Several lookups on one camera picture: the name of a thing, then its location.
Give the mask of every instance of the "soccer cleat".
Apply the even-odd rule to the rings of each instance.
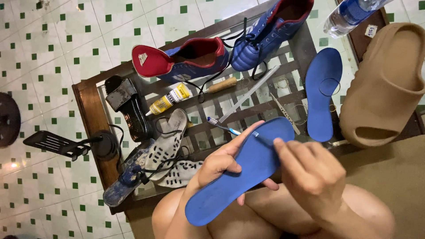
[[[255,71],[268,54],[294,36],[313,4],[314,0],[279,0],[236,40],[230,59],[233,69]]]
[[[167,51],[135,46],[132,59],[139,76],[179,83],[224,70],[229,63],[229,52],[219,37],[192,38]]]

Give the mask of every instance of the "plastic bottle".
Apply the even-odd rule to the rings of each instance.
[[[344,0],[329,15],[323,32],[333,38],[347,35],[363,20],[392,0]]]

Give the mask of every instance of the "label sticker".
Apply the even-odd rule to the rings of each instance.
[[[369,25],[367,28],[366,28],[366,33],[365,33],[365,35],[366,36],[368,36],[368,37],[370,37],[370,38],[373,38],[375,35],[376,35],[376,31],[378,30],[378,26],[374,26],[374,25]]]
[[[147,54],[146,53],[143,53],[143,54],[140,54],[139,55],[140,66],[143,66],[143,64],[145,63],[146,59],[147,59]]]

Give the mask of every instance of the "glue stick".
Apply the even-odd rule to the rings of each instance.
[[[187,86],[183,83],[177,85],[172,91],[164,95],[162,98],[156,100],[150,107],[149,112],[146,113],[146,116],[151,114],[160,114],[166,111],[171,106],[176,103],[188,98],[190,96],[190,91]]]

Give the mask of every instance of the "brand logo on shoe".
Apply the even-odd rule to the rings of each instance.
[[[190,75],[183,74],[183,75],[173,76],[173,78],[180,81],[187,81],[187,80],[190,80],[192,77]]]
[[[247,31],[246,33],[251,33],[254,30],[254,27],[258,25],[259,21],[260,19],[258,18],[252,26],[248,27],[248,29],[246,30]]]

